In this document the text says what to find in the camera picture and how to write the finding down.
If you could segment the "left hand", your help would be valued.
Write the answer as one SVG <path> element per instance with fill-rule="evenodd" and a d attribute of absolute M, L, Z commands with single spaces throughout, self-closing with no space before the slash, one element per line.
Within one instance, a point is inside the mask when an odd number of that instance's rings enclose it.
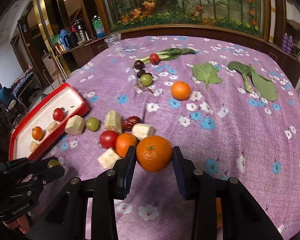
<path fill-rule="evenodd" d="M 25 235 L 30 230 L 30 223 L 29 223 L 29 219 L 28 219 L 27 215 L 23 215 L 11 223 L 4 223 L 4 225 L 11 230 L 18 229 Z"/>

